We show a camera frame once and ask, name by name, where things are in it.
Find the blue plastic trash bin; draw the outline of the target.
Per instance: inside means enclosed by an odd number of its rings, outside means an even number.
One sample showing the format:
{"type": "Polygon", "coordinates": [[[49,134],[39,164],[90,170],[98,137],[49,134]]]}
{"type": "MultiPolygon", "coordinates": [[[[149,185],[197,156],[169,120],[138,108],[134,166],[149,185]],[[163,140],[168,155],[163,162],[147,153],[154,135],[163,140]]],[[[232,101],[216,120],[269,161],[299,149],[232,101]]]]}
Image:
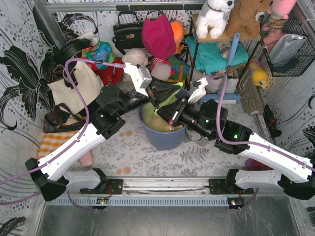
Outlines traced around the blue plastic trash bin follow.
{"type": "Polygon", "coordinates": [[[144,128],[147,140],[157,150],[172,150],[185,139],[185,127],[168,125],[153,111],[152,104],[146,104],[137,109],[137,115],[144,128]]]}

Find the green plastic trash bag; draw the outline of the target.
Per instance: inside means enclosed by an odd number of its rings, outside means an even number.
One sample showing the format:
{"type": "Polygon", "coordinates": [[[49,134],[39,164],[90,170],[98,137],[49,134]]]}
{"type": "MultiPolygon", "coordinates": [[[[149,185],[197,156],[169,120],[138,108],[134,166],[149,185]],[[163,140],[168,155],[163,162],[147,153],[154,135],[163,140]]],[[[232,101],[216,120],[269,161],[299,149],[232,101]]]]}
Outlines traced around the green plastic trash bag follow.
{"type": "Polygon", "coordinates": [[[172,83],[161,80],[153,80],[149,85],[149,96],[155,102],[145,104],[142,107],[141,119],[149,128],[160,132],[173,132],[183,128],[182,125],[169,125],[170,117],[164,111],[168,105],[178,100],[182,82],[172,83]]]}

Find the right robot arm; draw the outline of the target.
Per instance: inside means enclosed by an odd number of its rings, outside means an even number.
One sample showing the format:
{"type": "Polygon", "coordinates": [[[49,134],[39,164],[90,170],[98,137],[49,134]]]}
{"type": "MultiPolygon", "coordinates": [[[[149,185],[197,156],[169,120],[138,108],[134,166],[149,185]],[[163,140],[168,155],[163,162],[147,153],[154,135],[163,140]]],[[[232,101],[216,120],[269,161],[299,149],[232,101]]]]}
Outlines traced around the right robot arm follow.
{"type": "Polygon", "coordinates": [[[220,108],[211,99],[199,110],[185,98],[157,110],[168,124],[186,126],[228,154],[246,156],[267,167],[268,170],[246,171],[230,169],[222,188],[233,194],[254,188],[279,188],[290,197],[309,200],[315,195],[315,162],[294,155],[261,138],[251,129],[227,120],[228,110],[220,108]]]}

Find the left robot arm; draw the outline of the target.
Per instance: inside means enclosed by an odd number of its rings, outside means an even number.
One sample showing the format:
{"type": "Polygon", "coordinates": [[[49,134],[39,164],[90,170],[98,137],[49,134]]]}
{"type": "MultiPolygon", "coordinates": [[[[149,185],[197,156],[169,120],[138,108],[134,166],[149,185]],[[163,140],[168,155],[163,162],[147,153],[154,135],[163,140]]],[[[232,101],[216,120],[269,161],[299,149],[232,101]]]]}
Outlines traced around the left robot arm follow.
{"type": "Polygon", "coordinates": [[[100,168],[89,171],[70,172],[68,168],[95,146],[108,140],[125,124],[122,115],[149,102],[160,106],[176,95],[183,84],[152,80],[148,95],[135,90],[124,93],[117,85],[105,85],[96,102],[98,110],[72,138],[54,152],[39,160],[29,159],[25,166],[45,201],[52,201],[66,191],[82,194],[110,194],[107,176],[100,168]]]}

